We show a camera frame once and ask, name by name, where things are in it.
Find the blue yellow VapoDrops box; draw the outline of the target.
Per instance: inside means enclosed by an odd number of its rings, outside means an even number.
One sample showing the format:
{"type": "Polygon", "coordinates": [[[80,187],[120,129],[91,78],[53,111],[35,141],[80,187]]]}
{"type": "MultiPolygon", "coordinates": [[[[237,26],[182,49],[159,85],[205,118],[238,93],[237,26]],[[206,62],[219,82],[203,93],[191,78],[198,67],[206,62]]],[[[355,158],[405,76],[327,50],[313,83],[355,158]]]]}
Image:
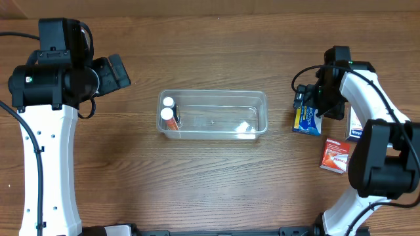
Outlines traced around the blue yellow VapoDrops box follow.
{"type": "Polygon", "coordinates": [[[317,112],[317,109],[309,106],[297,108],[292,131],[320,136],[322,133],[322,118],[316,116],[317,112]]]}

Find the white blue Hansaplast box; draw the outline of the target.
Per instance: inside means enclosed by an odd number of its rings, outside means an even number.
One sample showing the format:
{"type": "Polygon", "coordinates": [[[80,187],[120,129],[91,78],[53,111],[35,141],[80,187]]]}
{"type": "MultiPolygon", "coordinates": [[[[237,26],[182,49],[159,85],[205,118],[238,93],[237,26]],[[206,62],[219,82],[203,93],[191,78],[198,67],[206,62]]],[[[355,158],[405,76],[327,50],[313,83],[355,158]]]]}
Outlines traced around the white blue Hansaplast box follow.
{"type": "Polygon", "coordinates": [[[346,124],[345,140],[357,142],[362,135],[363,127],[353,107],[349,107],[346,124]]]}

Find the red white small box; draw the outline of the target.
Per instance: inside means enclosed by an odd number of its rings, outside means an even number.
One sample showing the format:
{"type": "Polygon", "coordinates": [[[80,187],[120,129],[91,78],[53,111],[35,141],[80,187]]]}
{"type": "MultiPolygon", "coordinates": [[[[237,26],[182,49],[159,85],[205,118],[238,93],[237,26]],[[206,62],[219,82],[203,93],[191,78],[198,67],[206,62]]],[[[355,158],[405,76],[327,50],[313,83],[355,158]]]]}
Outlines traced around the red white small box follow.
{"type": "Polygon", "coordinates": [[[320,160],[320,168],[339,174],[347,171],[350,144],[327,138],[320,160]]]}

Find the dark bottle white cap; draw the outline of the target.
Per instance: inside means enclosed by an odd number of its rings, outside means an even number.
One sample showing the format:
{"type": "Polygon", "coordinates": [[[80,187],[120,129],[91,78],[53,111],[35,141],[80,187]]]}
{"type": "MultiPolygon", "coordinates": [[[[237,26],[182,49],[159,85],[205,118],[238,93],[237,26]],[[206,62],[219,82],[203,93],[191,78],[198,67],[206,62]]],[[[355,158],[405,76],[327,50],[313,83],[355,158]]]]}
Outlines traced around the dark bottle white cap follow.
{"type": "Polygon", "coordinates": [[[177,123],[180,123],[180,118],[179,118],[179,114],[178,114],[178,111],[177,111],[178,106],[177,106],[177,104],[175,103],[174,99],[173,99],[172,97],[170,97],[170,96],[166,96],[166,97],[163,99],[163,105],[164,105],[166,108],[171,108],[171,109],[172,109],[172,111],[173,111],[173,113],[174,113],[174,119],[175,119],[175,121],[176,121],[177,123]]]}

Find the orange tube white cap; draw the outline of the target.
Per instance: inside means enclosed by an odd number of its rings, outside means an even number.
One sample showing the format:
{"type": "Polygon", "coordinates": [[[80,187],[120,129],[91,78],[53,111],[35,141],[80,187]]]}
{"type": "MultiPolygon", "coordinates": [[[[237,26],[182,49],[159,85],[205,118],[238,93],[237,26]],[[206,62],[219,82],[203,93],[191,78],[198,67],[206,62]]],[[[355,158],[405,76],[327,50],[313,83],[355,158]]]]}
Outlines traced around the orange tube white cap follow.
{"type": "Polygon", "coordinates": [[[160,117],[165,121],[168,129],[179,130],[178,123],[175,121],[175,114],[171,108],[163,108],[160,111],[160,117]]]}

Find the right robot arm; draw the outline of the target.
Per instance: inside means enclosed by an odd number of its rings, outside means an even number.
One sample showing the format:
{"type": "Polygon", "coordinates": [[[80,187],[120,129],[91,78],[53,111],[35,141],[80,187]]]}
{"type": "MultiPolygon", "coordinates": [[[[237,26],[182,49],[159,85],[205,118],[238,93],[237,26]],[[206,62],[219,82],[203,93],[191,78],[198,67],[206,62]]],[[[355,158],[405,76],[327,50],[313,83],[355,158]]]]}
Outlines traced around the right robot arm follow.
{"type": "Polygon", "coordinates": [[[347,168],[350,187],[334,206],[318,215],[313,226],[281,227],[281,235],[369,235],[362,224],[381,206],[414,208],[397,203],[419,185],[419,123],[401,113],[381,88],[369,62],[354,61],[348,46],[334,46],[314,66],[317,81],[292,85],[293,128],[314,130],[317,118],[341,120],[349,103],[362,133],[347,168]]]}

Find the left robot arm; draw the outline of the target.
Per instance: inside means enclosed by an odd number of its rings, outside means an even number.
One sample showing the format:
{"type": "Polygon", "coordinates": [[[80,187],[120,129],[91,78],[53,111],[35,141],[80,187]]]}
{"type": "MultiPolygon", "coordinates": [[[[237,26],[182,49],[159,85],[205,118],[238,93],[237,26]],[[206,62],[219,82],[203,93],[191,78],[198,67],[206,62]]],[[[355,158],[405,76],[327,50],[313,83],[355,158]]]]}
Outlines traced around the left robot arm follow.
{"type": "Polygon", "coordinates": [[[74,135],[81,103],[131,84],[121,58],[95,58],[79,20],[39,21],[40,47],[8,81],[24,145],[21,235],[135,235],[132,224],[85,227],[75,199],[74,135]]]}

